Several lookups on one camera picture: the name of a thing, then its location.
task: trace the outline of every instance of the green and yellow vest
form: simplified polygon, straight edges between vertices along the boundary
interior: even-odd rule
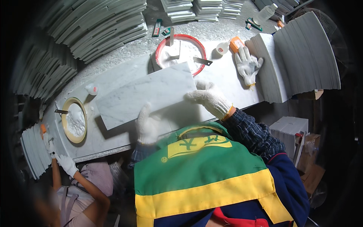
[[[183,139],[193,133],[205,137]],[[292,221],[275,190],[262,158],[232,141],[216,122],[173,132],[157,152],[135,164],[135,208],[138,226],[154,219],[207,210],[257,199],[271,221]]]

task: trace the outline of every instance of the plastic bottle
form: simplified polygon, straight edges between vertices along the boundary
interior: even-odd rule
[[[275,14],[275,9],[277,9],[275,3],[265,6],[255,17],[253,17],[253,22],[258,25],[263,24]]]
[[[220,53],[221,55],[224,55],[225,53],[227,53],[227,51],[229,50],[230,41],[231,40],[218,44],[217,47],[216,47],[216,51],[218,53]]]
[[[85,89],[87,90],[88,94],[95,96],[98,94],[98,87],[96,87],[94,84],[89,84],[85,86]]]

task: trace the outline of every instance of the worker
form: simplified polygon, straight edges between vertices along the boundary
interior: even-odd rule
[[[71,157],[57,155],[53,141],[43,140],[52,158],[53,187],[36,183],[31,187],[35,211],[45,226],[102,226],[112,195],[113,179],[107,162],[84,165],[81,171]],[[71,186],[62,186],[58,163],[72,177]]]
[[[237,68],[251,78],[262,62],[247,59]],[[267,125],[235,108],[214,83],[196,81],[196,87],[186,98],[220,123],[202,122],[157,141],[150,104],[136,120],[138,143],[129,167],[137,225],[303,227],[309,201],[285,145]]]

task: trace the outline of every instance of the blue jacket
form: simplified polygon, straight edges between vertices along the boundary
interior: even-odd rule
[[[285,153],[285,145],[271,136],[267,125],[255,123],[252,116],[239,109],[229,119],[222,122],[222,125],[228,130],[233,140],[262,157],[274,178],[278,197],[297,226],[303,227],[309,214],[310,204],[299,173]],[[141,161],[154,151],[153,147],[138,144],[132,154],[132,161]],[[269,226],[292,226],[290,222],[273,225],[257,200],[223,206],[221,210],[228,218],[251,220],[263,218],[267,220]],[[155,219],[154,226],[204,227],[213,211],[214,209],[211,209]]]

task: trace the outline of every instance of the hand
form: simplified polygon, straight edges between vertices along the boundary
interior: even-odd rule
[[[227,100],[219,88],[212,82],[195,81],[198,90],[185,94],[187,99],[202,104],[207,111],[219,120],[225,118],[232,109],[233,103]]]
[[[149,117],[150,103],[145,104],[135,121],[138,142],[143,144],[155,143],[158,140],[158,126],[160,119],[156,116]]]
[[[76,163],[73,161],[73,159],[62,154],[60,156],[55,154],[55,157],[58,163],[63,167],[64,171],[73,178],[74,174],[78,171],[76,168]]]
[[[54,153],[57,153],[57,149],[56,147],[54,146],[53,144],[53,140],[49,140],[49,134],[48,133],[44,133],[43,134],[43,142],[45,144],[45,148],[48,152],[48,154],[50,154],[50,157],[53,159],[53,158],[56,158],[53,154]]]
[[[236,59],[237,70],[243,77],[245,85],[254,85],[256,83],[256,75],[264,63],[264,59],[260,57],[257,61],[255,56],[250,55],[246,46],[240,47],[238,52],[239,54],[235,53],[234,55]]]

